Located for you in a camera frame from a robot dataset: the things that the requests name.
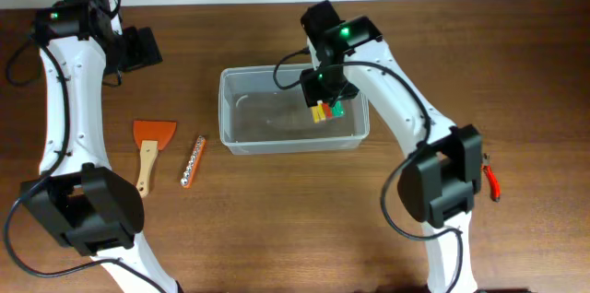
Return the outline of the red black cutting pliers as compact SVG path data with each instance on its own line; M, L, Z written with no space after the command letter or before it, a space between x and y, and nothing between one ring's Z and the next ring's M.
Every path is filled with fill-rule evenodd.
M487 153L484 153L482 156L481 168L490 185L490 199L498 203L502 196L501 186L491 168L490 155Z

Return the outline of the orange socket rail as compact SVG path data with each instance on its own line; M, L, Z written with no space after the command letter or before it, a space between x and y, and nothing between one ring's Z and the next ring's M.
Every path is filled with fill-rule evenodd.
M202 135L198 136L195 141L187 166L185 167L183 176L180 180L181 186L185 189L192 186L206 143L207 140Z

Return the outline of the clear case of coloured bits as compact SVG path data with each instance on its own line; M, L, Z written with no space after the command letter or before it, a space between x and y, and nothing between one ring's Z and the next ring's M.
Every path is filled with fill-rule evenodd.
M314 123L325 123L327 121L343 118L346 111L340 102L330 106L326 102L318 100L315 106L310 108Z

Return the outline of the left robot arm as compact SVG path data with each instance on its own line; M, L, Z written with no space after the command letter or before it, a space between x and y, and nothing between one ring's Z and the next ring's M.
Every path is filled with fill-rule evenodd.
M177 292L144 235L141 192L109 163L102 125L104 77L159 64L149 28L124 28L121 0L61 0L37 11L47 93L38 179L23 182L27 208L62 247L103 267L125 292Z

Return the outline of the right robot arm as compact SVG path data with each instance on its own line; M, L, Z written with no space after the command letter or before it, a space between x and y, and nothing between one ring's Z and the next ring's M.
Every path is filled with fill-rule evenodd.
M336 106L364 96L393 133L405 158L386 179L380 207L388 224L387 193L395 186L420 234L395 226L427 249L430 292L475 292L469 228L481 189L482 137L457 126L419 92L395 60L383 34L367 17L344 20L329 1L301 17L312 68L301 73L306 104L326 118Z

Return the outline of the clear plastic container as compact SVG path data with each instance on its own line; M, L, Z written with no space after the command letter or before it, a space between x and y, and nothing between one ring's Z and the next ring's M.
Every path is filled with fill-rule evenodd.
M279 89L272 65L227 68L220 75L218 126L234 155L347 150L370 132L369 103L359 94L344 115L315 122L300 87Z

